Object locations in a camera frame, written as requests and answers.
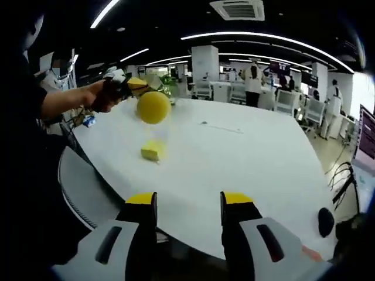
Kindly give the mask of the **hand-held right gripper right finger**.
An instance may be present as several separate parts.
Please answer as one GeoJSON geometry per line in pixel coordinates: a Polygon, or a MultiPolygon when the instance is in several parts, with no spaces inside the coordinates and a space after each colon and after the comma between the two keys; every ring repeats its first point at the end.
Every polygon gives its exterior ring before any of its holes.
{"type": "Polygon", "coordinates": [[[242,193],[222,191],[221,244],[230,280],[322,280],[332,267],[242,193]]]}

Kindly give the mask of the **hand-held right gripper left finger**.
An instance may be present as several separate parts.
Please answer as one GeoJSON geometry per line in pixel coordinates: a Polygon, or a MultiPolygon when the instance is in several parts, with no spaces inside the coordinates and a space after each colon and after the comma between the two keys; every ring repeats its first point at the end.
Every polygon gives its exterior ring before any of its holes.
{"type": "Polygon", "coordinates": [[[157,193],[133,195],[115,220],[84,237],[77,254],[52,272],[57,280],[151,280],[156,225],[157,193]]]}

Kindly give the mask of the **person's left hand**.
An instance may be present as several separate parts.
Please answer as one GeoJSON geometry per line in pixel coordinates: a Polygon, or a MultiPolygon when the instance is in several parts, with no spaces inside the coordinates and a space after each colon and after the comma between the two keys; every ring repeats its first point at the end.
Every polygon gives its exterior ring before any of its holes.
{"type": "Polygon", "coordinates": [[[108,113],[121,101],[120,86],[111,80],[100,80],[86,87],[86,108],[95,112],[108,113]]]}

